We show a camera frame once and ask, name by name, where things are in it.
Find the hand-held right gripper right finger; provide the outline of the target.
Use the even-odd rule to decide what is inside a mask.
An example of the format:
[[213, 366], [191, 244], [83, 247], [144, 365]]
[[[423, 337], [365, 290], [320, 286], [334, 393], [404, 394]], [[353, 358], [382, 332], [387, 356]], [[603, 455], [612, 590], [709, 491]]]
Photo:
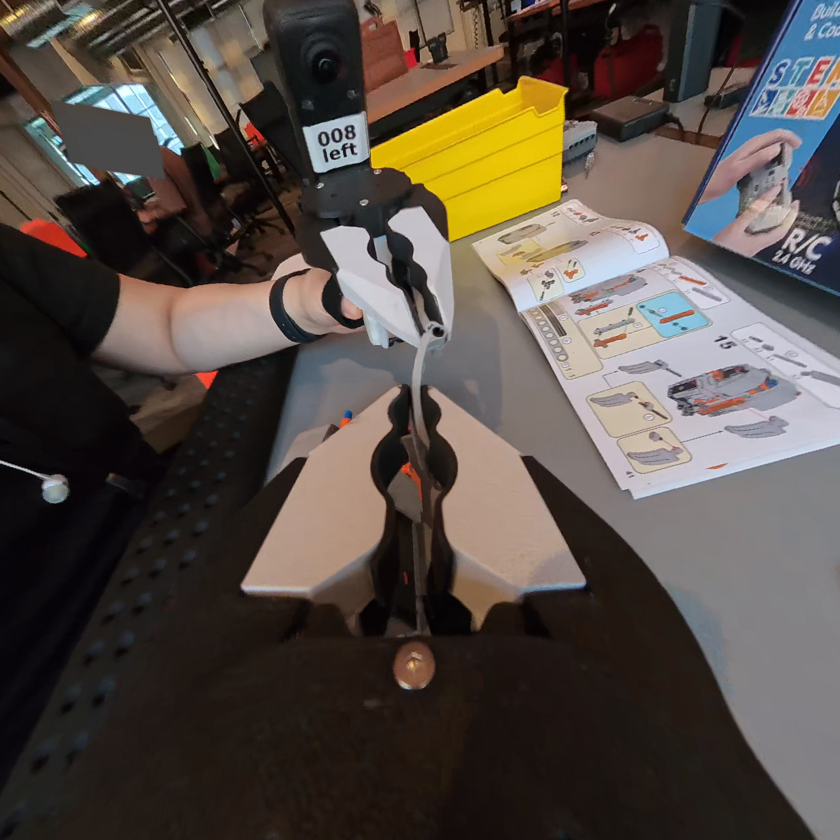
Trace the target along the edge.
[[435, 388], [420, 390], [420, 605], [434, 635], [586, 579], [526, 459]]

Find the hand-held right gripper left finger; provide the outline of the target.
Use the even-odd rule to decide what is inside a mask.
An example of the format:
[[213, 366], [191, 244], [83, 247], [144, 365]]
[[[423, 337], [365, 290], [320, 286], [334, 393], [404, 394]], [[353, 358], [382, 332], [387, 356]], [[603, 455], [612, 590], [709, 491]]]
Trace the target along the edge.
[[241, 581], [246, 595], [335, 606], [358, 635], [411, 632], [411, 521], [388, 493], [407, 461], [396, 386], [283, 469], [296, 472]]

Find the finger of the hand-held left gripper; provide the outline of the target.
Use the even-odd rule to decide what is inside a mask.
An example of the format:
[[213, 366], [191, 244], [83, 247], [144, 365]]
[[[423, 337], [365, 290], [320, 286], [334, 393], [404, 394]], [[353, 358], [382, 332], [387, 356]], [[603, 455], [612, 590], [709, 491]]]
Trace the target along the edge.
[[403, 293], [411, 330], [450, 332], [455, 292], [449, 242], [422, 206], [406, 206], [386, 227], [393, 283]]
[[388, 347], [398, 339], [413, 347], [421, 343], [423, 326], [417, 310], [419, 264], [417, 247], [427, 243], [426, 225], [388, 225], [377, 246], [364, 227], [340, 225], [321, 232], [331, 256], [343, 297], [362, 311], [369, 341]]

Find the grey curved toy panel piece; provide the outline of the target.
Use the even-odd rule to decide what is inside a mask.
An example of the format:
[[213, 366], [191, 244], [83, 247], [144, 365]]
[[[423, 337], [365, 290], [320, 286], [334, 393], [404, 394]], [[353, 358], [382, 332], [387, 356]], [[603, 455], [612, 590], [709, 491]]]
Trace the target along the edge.
[[402, 468], [388, 490], [396, 509], [410, 522], [412, 540], [412, 577], [415, 628], [411, 635], [426, 636], [428, 622], [428, 576], [432, 561], [434, 502], [439, 487], [428, 465], [430, 433], [424, 417], [423, 381], [427, 356], [440, 350], [448, 333], [440, 322], [429, 322], [416, 348], [411, 381], [408, 385], [407, 433], [401, 439], [409, 469]]

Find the person's left forearm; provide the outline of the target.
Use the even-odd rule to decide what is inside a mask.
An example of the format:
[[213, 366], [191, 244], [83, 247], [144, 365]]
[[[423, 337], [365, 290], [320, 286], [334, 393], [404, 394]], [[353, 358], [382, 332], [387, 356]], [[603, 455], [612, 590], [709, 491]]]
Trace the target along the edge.
[[270, 312], [268, 281], [192, 288], [119, 278], [119, 301], [92, 359], [146, 375], [216, 371], [293, 346]]

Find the grey desk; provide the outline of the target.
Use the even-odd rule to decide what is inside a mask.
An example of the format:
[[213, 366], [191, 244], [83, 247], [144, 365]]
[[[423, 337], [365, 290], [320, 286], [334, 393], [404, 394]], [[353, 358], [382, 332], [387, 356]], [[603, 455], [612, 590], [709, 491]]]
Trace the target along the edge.
[[[600, 139], [569, 196], [654, 225], [773, 320], [838, 358], [838, 298], [686, 234], [713, 150], [645, 135]], [[453, 339], [431, 385], [536, 457], [655, 572], [697, 635], [738, 724], [818, 838], [838, 838], [838, 447], [634, 500], [620, 491], [548, 362], [464, 238], [452, 245]], [[332, 337], [297, 357], [269, 469], [294, 438], [406, 382], [413, 350]]]

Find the person's left hand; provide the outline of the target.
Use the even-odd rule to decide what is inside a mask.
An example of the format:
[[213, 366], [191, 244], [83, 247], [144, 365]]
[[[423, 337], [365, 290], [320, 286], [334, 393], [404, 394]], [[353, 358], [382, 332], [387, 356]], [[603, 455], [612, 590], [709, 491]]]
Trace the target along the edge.
[[307, 333], [348, 334], [364, 325], [362, 310], [344, 297], [339, 300], [341, 320], [325, 308], [323, 292], [331, 277], [325, 269], [309, 268], [293, 279], [292, 288], [287, 292], [287, 311]]

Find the black office chair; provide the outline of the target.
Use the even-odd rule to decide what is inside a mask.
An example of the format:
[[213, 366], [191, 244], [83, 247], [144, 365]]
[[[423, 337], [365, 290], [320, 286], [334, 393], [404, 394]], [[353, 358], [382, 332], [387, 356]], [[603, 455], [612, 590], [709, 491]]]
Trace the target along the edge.
[[281, 226], [263, 215], [265, 198], [260, 186], [249, 180], [230, 179], [211, 151], [200, 143], [181, 150], [189, 174], [194, 181], [201, 207], [209, 216], [213, 231], [228, 245], [242, 238], [276, 230]]
[[240, 104], [248, 121], [254, 125], [298, 184], [304, 184], [306, 167], [292, 126], [285, 100], [272, 80], [260, 93]]
[[192, 282], [156, 248], [126, 196], [112, 182], [59, 194], [55, 204], [89, 254], [121, 275], [189, 288]]

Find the black wristband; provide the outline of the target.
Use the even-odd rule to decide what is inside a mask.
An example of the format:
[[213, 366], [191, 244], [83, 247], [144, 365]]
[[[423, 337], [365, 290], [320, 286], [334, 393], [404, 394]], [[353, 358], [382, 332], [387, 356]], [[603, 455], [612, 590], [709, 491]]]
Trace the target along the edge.
[[294, 344], [307, 344], [319, 341], [321, 334], [308, 332], [300, 327], [287, 312], [284, 293], [289, 280], [303, 276], [308, 270], [299, 269], [273, 279], [269, 292], [269, 310], [278, 329]]

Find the yellow plastic bin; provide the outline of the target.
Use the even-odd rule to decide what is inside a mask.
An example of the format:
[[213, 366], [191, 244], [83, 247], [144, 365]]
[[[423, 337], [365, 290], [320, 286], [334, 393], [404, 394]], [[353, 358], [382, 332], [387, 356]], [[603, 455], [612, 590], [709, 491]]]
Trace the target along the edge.
[[561, 198], [567, 88], [522, 77], [374, 147], [445, 205], [451, 242]]

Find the grey toy block part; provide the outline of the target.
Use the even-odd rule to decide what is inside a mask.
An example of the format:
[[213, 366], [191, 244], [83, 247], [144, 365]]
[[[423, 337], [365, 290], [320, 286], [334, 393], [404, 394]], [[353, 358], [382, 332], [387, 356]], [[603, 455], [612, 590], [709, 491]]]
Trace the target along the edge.
[[565, 165], [586, 158], [594, 151], [597, 123], [591, 120], [568, 120], [563, 125], [563, 153]]

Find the open instruction booklet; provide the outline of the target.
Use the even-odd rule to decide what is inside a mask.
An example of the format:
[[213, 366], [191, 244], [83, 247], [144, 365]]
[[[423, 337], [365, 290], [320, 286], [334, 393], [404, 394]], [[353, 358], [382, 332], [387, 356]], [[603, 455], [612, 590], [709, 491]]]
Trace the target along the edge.
[[838, 360], [578, 200], [473, 244], [634, 499], [837, 446]]

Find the black device box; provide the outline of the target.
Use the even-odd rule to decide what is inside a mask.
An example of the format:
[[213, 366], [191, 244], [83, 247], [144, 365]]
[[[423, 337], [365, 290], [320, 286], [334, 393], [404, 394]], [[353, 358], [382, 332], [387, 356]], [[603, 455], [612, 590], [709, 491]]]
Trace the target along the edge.
[[616, 142], [626, 142], [664, 126], [669, 105], [663, 101], [628, 96], [590, 111], [599, 134]]

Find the red bag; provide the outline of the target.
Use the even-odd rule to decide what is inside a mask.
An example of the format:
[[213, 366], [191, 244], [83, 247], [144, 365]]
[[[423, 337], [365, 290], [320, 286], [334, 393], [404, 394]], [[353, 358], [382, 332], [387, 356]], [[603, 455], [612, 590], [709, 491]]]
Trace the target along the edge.
[[594, 63], [594, 97], [615, 100], [634, 95], [656, 78], [662, 57], [663, 37], [655, 26], [604, 47]]

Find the orange object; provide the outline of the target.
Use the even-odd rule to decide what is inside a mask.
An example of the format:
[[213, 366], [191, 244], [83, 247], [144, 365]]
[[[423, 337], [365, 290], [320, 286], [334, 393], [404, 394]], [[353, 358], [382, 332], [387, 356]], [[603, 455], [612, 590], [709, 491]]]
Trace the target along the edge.
[[58, 223], [36, 218], [19, 226], [19, 230], [37, 240], [86, 259], [88, 252]]

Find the grey computer monitor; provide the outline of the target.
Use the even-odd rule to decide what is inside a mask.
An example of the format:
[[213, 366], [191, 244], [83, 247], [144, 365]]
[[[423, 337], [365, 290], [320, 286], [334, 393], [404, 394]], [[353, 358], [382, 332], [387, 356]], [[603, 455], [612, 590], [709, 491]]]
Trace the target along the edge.
[[722, 9], [714, 1], [674, 1], [671, 8], [663, 100], [678, 103], [708, 89]]

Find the blue building kit box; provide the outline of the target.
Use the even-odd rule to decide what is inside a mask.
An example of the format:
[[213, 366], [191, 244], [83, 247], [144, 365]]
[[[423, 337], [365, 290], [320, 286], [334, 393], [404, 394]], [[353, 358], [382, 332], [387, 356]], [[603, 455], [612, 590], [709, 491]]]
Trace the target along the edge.
[[839, 294], [839, 2], [792, 2], [683, 220]]

